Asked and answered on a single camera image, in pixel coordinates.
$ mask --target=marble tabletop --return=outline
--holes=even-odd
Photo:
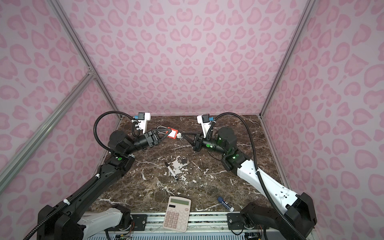
[[[243,118],[253,134],[259,167],[281,182],[257,116]],[[182,132],[201,132],[196,116],[153,116],[147,129],[158,126]],[[241,121],[224,116],[217,122],[214,133],[224,126],[234,129],[238,147],[252,156],[249,136]],[[120,129],[131,135],[131,122],[123,119]],[[103,193],[89,211],[102,212],[114,204],[121,204],[132,212],[163,212],[169,196],[190,199],[191,211],[226,211],[218,203],[218,196],[222,196],[235,211],[240,211],[253,200],[259,205],[269,206],[268,200],[249,183],[225,171],[221,162],[209,156],[206,150],[194,152],[186,140],[167,137],[161,145],[135,152],[134,155],[136,160],[130,171]],[[170,175],[165,161],[178,175],[177,181]]]

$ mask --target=calculator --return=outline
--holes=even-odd
[[[183,197],[169,197],[163,228],[185,232],[189,219],[191,200]]]

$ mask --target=black cable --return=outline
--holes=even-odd
[[[229,225],[229,227],[231,227],[232,226],[232,224],[234,224],[234,223],[241,223],[242,225],[243,225],[243,229],[241,230],[241,232],[239,232],[239,233],[235,233],[232,229],[230,229],[231,230],[231,232],[233,233],[233,234],[235,234],[236,236],[239,236],[240,234],[242,234],[243,233],[243,231],[244,231],[244,223],[243,222],[233,222],[233,223],[231,223],[231,225]]]
[[[105,235],[106,235],[107,239],[108,239],[108,240],[111,240],[111,238],[109,237],[108,230],[106,229],[106,230],[104,230],[104,231],[105,231]]]
[[[208,153],[208,155],[209,155],[209,156],[211,156],[212,158],[214,158],[214,159],[216,159],[216,160],[220,161],[220,159],[218,159],[218,158],[214,157],[213,155],[211,155],[211,154],[209,153],[209,151],[208,151],[208,150],[207,150],[207,153]]]
[[[279,216],[283,219],[283,221],[288,225],[288,227],[293,231],[293,233],[301,240],[306,240],[306,237],[304,237],[297,229],[296,227],[293,226],[293,224],[284,216],[284,214],[280,211],[280,209],[276,206],[275,202],[273,201],[273,199],[271,198],[271,195],[269,195],[269,192],[267,190],[267,188],[265,187],[265,184],[264,184],[264,181],[263,181],[263,178],[261,176],[261,173],[260,171],[258,171],[258,166],[257,166],[257,159],[256,159],[256,148],[255,148],[255,143],[253,142],[253,138],[252,138],[252,133],[251,133],[251,130],[249,129],[248,125],[246,124],[246,122],[239,116],[237,115],[236,113],[222,113],[220,115],[218,115],[216,118],[215,118],[215,121],[212,122],[211,124],[211,127],[208,129],[208,133],[207,133],[207,140],[210,140],[211,136],[212,136],[212,130],[216,124],[216,121],[222,117],[222,116],[225,116],[225,115],[232,115],[232,116],[235,116],[237,117],[238,119],[241,120],[241,122],[244,124],[245,128],[247,129],[247,132],[248,132],[248,135],[249,135],[249,139],[250,139],[250,142],[251,142],[251,148],[252,148],[252,151],[253,151],[253,164],[255,165],[255,170],[256,170],[256,175],[259,179],[259,182],[260,182],[260,185],[265,193],[265,196],[267,197],[268,201],[270,202],[270,204],[272,205],[272,207],[276,210],[276,212],[279,214]]]
[[[121,115],[124,115],[124,116],[127,116],[130,120],[132,120],[132,116],[131,115],[128,115],[126,113],[123,113],[123,112],[120,112],[120,111],[109,111],[109,112],[105,112],[103,114],[101,114],[95,121],[95,123],[93,124],[93,135],[96,139],[96,142],[102,147],[104,148],[105,150],[108,150],[108,152],[111,152],[112,150],[105,146],[99,139],[99,137],[97,136],[97,124],[99,123],[99,121],[106,115],[109,115],[109,114],[113,114],[113,113],[116,113],[116,114],[121,114]]]
[[[136,124],[138,124],[139,122],[138,121],[133,121],[132,122],[132,135],[134,136],[134,137],[138,137],[138,136],[140,136],[140,129],[136,129]]]
[[[267,236],[266,236],[266,227],[264,227],[263,233],[264,233],[264,239],[265,239],[265,240],[268,240],[268,238],[267,238]]]
[[[84,188],[82,188],[80,190],[80,192],[78,192],[76,195],[73,195],[72,197],[68,198],[67,200],[71,203],[73,203],[73,201],[75,201],[78,197],[80,197],[83,193],[85,193],[89,188],[92,187],[92,185],[95,184],[95,182],[99,179],[99,177],[95,176],[92,181],[87,184],[87,186],[85,186]],[[37,223],[37,225],[25,236],[25,238],[23,240],[28,240],[30,239],[36,232],[37,230],[42,227],[48,220],[50,220],[53,216],[55,216],[57,213],[59,213],[60,211],[62,211],[64,208],[66,208],[67,206],[69,206],[69,204],[67,203],[63,203],[61,204],[60,206],[58,206],[55,210],[53,210],[53,212],[51,212],[50,214],[48,214],[43,220],[41,220],[39,223]]]

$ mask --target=pink leopard print backdrop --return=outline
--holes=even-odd
[[[306,0],[62,0],[120,110],[259,113]]]
[[[85,75],[44,0],[0,2],[0,172]]]
[[[383,8],[321,0],[265,118],[323,240],[384,239]]]
[[[37,224],[41,208],[55,206],[93,176],[104,153],[93,137],[93,124],[110,110],[91,82],[0,195],[0,239],[23,239]],[[99,122],[98,135],[104,144],[116,124],[113,115]]]

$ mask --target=marker pen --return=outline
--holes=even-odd
[[[231,205],[229,205],[228,202],[226,202],[222,197],[218,197],[217,198],[217,201],[219,203],[221,203],[223,206],[225,206],[226,209],[228,209],[230,212],[233,212],[233,210],[235,209],[234,207],[232,207]]]
[[[175,180],[179,179],[176,174],[172,171],[172,168],[170,167],[170,165],[167,163],[167,162],[164,162],[168,168],[168,170],[170,171],[170,173],[172,174],[172,176],[175,178]]]

